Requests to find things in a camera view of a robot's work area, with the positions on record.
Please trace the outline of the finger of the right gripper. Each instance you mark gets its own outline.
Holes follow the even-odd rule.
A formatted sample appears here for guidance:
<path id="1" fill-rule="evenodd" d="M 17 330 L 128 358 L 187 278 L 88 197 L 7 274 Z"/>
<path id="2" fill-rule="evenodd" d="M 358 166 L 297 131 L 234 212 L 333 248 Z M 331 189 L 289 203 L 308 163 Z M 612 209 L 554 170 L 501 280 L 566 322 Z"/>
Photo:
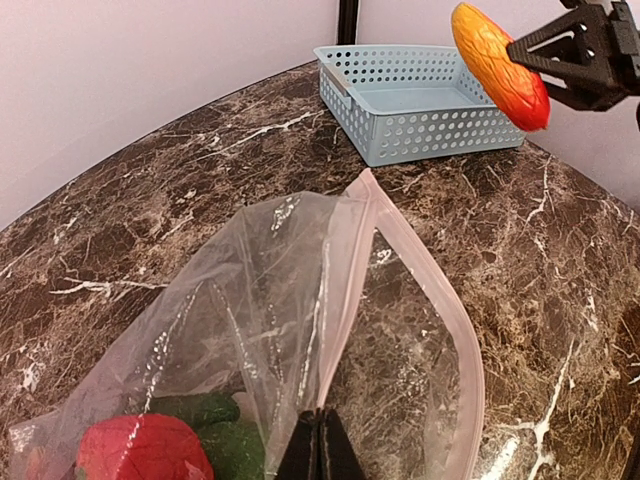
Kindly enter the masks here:
<path id="1" fill-rule="evenodd" d="M 589 63 L 606 48 L 607 9 L 600 3 L 562 2 L 565 12 L 507 46 L 509 58 L 529 57 L 569 63 Z"/>
<path id="2" fill-rule="evenodd" d="M 576 111 L 608 111 L 629 97 L 639 96 L 636 71 L 616 70 L 609 61 L 576 65 L 550 61 L 537 73 L 547 75 L 564 85 L 544 81 L 549 96 Z"/>

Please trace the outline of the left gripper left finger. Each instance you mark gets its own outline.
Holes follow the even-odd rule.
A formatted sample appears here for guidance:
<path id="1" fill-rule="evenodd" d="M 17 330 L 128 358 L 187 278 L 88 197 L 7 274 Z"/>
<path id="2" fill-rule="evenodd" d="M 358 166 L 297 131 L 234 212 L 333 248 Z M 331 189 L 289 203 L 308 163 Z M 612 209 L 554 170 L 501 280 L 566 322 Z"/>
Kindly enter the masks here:
<path id="1" fill-rule="evenodd" d="M 320 411 L 302 412 L 277 470 L 276 480 L 316 480 L 319 470 Z"/>

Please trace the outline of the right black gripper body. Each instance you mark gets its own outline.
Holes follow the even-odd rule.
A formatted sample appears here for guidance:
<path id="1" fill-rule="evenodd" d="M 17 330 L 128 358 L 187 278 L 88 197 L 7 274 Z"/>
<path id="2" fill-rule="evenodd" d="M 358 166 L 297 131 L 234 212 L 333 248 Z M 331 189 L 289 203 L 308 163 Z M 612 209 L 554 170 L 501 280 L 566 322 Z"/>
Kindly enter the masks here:
<path id="1" fill-rule="evenodd" d="M 633 68 L 639 77 L 639 30 L 626 1 L 563 1 L 563 2 L 592 2 L 602 4 L 608 11 L 606 27 L 606 48 L 589 63 L 575 63 L 589 65 L 609 61 L 613 68 L 621 70 Z"/>

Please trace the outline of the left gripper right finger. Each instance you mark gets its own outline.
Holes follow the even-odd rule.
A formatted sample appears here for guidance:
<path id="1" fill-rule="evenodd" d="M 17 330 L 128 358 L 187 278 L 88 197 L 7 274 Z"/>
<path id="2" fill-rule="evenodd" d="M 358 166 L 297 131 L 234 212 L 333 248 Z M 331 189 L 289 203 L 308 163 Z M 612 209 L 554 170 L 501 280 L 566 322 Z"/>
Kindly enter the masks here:
<path id="1" fill-rule="evenodd" d="M 318 473 L 322 480 L 365 480 L 352 444 L 338 412 L 325 409 L 321 413 L 318 433 Z"/>

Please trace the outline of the green fake avocado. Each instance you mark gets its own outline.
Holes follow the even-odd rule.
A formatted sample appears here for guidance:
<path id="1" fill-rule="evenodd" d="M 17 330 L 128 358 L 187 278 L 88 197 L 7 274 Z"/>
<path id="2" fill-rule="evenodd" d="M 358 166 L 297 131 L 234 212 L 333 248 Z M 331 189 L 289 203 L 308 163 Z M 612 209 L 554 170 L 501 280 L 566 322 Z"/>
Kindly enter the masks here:
<path id="1" fill-rule="evenodd" d="M 265 450 L 255 422 L 243 419 L 229 394 L 154 398 L 149 411 L 174 416 L 198 436 L 216 479 L 261 480 Z"/>

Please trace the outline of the clear zip top bag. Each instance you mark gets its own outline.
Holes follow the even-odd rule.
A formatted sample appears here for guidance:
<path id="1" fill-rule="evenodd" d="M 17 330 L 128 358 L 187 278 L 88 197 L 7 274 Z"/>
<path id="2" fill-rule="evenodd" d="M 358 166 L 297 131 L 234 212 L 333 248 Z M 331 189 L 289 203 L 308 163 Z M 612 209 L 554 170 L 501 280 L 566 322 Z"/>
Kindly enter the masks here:
<path id="1" fill-rule="evenodd" d="M 446 275 L 370 170 L 339 196 L 239 210 L 53 412 L 10 431 L 13 479 L 78 479 L 92 425 L 219 392 L 275 479 L 299 415 L 335 409 L 366 479 L 469 479 L 484 372 Z"/>

